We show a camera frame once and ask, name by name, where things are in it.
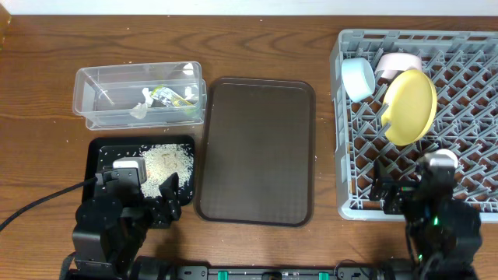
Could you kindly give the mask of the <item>pile of white rice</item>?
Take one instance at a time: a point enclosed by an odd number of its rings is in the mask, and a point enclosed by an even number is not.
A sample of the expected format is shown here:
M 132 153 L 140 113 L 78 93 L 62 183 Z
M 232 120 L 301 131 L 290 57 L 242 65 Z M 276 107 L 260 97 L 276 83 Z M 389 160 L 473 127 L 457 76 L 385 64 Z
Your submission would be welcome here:
M 173 173 L 179 179 L 178 195 L 186 194 L 190 198 L 188 182 L 194 170 L 194 156 L 189 144 L 152 145 L 149 150 L 140 152 L 146 163 L 146 182 L 141 185 L 146 198 L 160 196 L 160 185 Z

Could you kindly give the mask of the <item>white tissue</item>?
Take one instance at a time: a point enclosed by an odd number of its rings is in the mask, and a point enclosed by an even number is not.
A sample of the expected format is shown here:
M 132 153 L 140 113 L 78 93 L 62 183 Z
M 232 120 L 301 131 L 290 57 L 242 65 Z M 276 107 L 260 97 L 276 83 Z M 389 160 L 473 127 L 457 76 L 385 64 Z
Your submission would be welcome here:
M 143 103 L 137 103 L 129 112 L 130 115 L 136 119 L 143 119 L 147 115 L 148 109 L 153 105 L 154 99 L 151 97 L 149 88 L 143 88 L 142 95 L 144 96 L 145 101 Z

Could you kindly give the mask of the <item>yellow round plate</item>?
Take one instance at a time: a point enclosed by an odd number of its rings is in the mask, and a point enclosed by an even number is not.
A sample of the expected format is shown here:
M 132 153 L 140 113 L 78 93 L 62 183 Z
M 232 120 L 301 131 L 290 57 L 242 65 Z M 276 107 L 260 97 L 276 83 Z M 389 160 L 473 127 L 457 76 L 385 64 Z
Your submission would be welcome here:
M 430 129 L 437 112 L 437 91 L 433 82 L 420 70 L 401 73 L 389 85 L 383 105 L 381 124 L 389 128 L 385 137 L 395 145 L 412 144 Z

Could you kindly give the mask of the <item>green snack wrapper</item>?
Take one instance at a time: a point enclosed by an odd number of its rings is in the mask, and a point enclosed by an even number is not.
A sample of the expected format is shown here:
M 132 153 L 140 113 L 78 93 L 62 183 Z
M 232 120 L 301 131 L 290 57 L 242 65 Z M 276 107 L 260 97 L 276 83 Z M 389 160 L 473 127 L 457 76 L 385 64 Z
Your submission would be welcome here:
M 191 107 L 192 103 L 184 99 L 179 94 L 175 93 L 172 89 L 165 86 L 156 87 L 150 96 L 166 107 Z

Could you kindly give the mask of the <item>light blue bowl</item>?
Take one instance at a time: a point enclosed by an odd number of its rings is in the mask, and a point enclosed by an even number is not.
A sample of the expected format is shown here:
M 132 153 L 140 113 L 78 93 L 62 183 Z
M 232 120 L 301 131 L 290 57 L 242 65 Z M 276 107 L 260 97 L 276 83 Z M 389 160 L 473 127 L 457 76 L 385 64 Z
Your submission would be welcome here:
M 374 71 L 365 58 L 345 59 L 341 65 L 342 84 L 352 102 L 358 103 L 374 94 Z

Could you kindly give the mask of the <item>white bowl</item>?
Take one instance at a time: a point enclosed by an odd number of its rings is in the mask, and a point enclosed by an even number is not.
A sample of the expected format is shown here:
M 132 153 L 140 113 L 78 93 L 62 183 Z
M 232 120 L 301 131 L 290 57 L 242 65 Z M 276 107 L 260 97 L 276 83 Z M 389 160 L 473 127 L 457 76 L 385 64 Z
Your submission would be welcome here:
M 421 58 L 414 54 L 390 53 L 380 58 L 374 73 L 380 73 L 383 79 L 392 80 L 399 72 L 413 69 L 422 70 Z

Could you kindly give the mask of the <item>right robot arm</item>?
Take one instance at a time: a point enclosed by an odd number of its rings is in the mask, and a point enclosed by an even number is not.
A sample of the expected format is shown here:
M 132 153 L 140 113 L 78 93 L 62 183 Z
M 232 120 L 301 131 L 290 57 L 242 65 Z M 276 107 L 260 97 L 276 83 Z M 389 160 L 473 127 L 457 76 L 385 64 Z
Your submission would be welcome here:
M 403 215 L 409 259 L 385 261 L 371 279 L 475 279 L 472 265 L 482 246 L 479 212 L 454 198 L 457 156 L 448 149 L 416 161 L 417 180 L 395 180 L 376 160 L 371 201 L 387 215 Z

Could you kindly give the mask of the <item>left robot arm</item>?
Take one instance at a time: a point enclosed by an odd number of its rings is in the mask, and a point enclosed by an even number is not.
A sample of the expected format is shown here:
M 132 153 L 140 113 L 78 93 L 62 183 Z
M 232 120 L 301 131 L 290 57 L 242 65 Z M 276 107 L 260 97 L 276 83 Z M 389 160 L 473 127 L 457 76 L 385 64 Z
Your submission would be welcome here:
M 96 172 L 94 195 L 75 214 L 75 250 L 64 259 L 62 279 L 175 279 L 168 261 L 138 255 L 149 229 L 169 227 L 181 217 L 179 177 L 169 175 L 159 185 L 158 198 L 146 198 L 145 160 L 128 157 Z

